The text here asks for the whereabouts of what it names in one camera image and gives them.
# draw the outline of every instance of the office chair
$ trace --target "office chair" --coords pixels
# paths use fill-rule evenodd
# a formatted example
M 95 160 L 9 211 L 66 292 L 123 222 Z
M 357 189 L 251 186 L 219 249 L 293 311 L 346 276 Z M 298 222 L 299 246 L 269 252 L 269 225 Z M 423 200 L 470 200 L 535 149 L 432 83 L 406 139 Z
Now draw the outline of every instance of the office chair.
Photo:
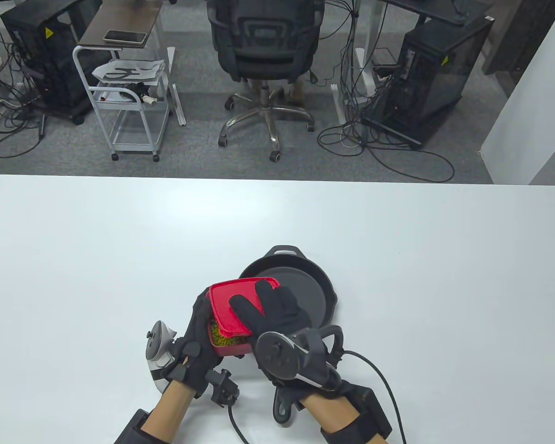
M 269 91 L 267 81 L 296 79 L 313 64 L 325 11 L 323 0 L 208 0 L 208 19 L 212 25 L 214 49 L 220 66 L 235 82 L 260 80 L 261 94 L 251 99 L 232 94 L 224 104 L 234 109 L 235 99 L 252 106 L 229 119 L 218 138 L 218 145 L 228 143 L 227 131 L 233 125 L 254 116 L 265 118 L 273 151 L 269 159 L 280 159 L 280 141 L 274 116 L 293 114 L 307 122 L 314 131 L 314 118 L 305 109 L 276 104 L 284 97 L 283 87 Z

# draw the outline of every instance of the white wall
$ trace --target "white wall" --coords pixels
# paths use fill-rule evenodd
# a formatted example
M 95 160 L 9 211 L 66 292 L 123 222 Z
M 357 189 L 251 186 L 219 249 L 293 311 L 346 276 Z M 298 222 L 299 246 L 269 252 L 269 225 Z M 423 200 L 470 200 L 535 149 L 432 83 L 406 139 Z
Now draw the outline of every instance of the white wall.
M 526 185 L 554 152 L 555 23 L 489 132 L 481 156 L 494 183 Z

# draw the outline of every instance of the chrome chair leg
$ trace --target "chrome chair leg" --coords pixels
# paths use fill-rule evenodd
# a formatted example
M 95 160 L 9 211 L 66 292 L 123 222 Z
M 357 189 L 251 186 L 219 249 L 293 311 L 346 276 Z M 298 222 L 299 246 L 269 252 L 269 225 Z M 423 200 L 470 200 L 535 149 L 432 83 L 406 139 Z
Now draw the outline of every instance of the chrome chair leg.
M 277 97 L 284 97 L 284 88 L 282 86 L 276 87 L 269 95 L 269 103 L 273 103 Z
M 236 93 L 234 93 L 234 94 L 231 94 L 230 97 L 233 98 L 233 99 L 242 100 L 243 102 L 255 103 L 255 104 L 256 104 L 256 103 L 259 103 L 259 101 L 253 100 L 252 98 L 247 97 L 246 95 L 241 94 L 241 93 L 239 93 L 239 92 L 236 92 Z
M 295 114 L 296 116 L 301 116 L 308 122 L 309 125 L 314 126 L 314 117 L 304 108 L 298 108 L 298 106 L 288 106 L 280 105 L 274 106 L 273 109 L 277 112 L 284 112 L 286 114 Z
M 220 130 L 220 137 L 218 137 L 218 145 L 220 146 L 227 145 L 228 140 L 226 137 L 226 133 L 230 127 L 236 125 L 237 123 L 242 122 L 243 120 L 250 119 L 256 116 L 258 113 L 259 113 L 258 108 L 253 108 L 252 110 L 248 110 L 247 112 L 243 112 L 242 114 L 239 114 L 238 116 L 234 116 L 233 118 L 229 119 Z
M 271 157 L 277 156 L 277 159 L 274 161 L 278 161 L 280 153 L 280 143 L 276 123 L 275 120 L 273 120 L 273 116 L 271 115 L 271 110 L 263 111 L 263 116 L 265 117 L 265 123 L 267 124 L 267 130 L 269 131 L 269 138 L 271 139 L 271 146 L 273 148 L 273 153 L 271 153 Z
M 277 98 L 282 97 L 284 95 L 284 88 L 278 87 L 273 91 L 269 91 L 269 85 L 266 80 L 260 81 L 260 91 L 259 91 L 259 99 L 254 100 L 246 95 L 241 93 L 235 93 L 230 95 L 224 107 L 227 110 L 232 110 L 234 108 L 234 100 L 242 100 L 248 104 L 253 104 L 254 108 L 239 114 L 228 120 L 220 131 L 220 137 L 218 137 L 218 145 L 224 147 L 227 146 L 227 131 L 243 120 L 250 119 L 257 114 L 260 114 L 265 119 L 265 124 L 267 125 L 267 130 L 269 131 L 269 138 L 271 139 L 271 147 L 273 151 L 269 156 L 271 161 L 278 161 L 280 159 L 280 140 L 278 136 L 278 130 L 276 129 L 276 122 L 275 122 L 275 112 L 283 112 L 285 114 L 294 114 L 296 116 L 302 117 L 307 122 L 307 131 L 314 131 L 315 120 L 314 117 L 311 116 L 307 110 L 303 108 L 298 108 L 297 106 L 287 106 L 287 105 L 274 105 L 274 102 Z

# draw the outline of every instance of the red plastic container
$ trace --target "red plastic container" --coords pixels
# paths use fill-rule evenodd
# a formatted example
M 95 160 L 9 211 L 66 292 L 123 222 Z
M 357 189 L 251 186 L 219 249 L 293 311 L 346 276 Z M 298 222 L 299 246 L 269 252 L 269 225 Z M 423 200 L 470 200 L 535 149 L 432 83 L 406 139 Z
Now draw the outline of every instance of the red plastic container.
M 251 353 L 253 348 L 250 343 L 238 344 L 238 345 L 228 345 L 225 347 L 217 346 L 214 344 L 214 335 L 212 334 L 212 326 L 208 326 L 208 333 L 210 334 L 210 343 L 214 347 L 214 351 L 219 357 L 236 357 L 239 355 L 246 355 Z
M 273 288 L 279 287 L 278 281 L 272 277 L 248 277 L 246 279 L 235 279 L 225 283 L 215 284 L 208 290 L 208 297 L 212 303 L 212 311 L 218 323 L 220 334 L 225 338 L 235 336 L 251 336 L 251 330 L 240 321 L 230 307 L 229 300 L 235 294 L 242 294 L 263 313 L 263 307 L 259 296 L 255 291 L 255 284 L 261 280 L 269 281 Z

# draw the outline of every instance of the black pc case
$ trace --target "black pc case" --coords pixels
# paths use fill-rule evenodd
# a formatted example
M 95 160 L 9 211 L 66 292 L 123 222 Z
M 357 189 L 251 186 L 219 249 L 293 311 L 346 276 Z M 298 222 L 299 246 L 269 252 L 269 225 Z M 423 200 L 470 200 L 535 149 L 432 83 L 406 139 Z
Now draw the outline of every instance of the black pc case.
M 489 16 L 464 27 L 431 19 L 407 32 L 400 72 L 371 120 L 382 124 L 379 129 L 408 136 L 419 148 L 432 128 L 438 129 L 438 117 L 461 99 L 492 25 Z
M 101 0 L 26 0 L 1 15 L 20 56 L 20 68 L 30 76 L 41 101 L 34 106 L 44 112 L 79 124 L 92 109 L 72 59 L 72 50 L 81 39 Z M 86 78 L 94 68 L 111 59 L 103 51 L 85 51 L 80 63 Z

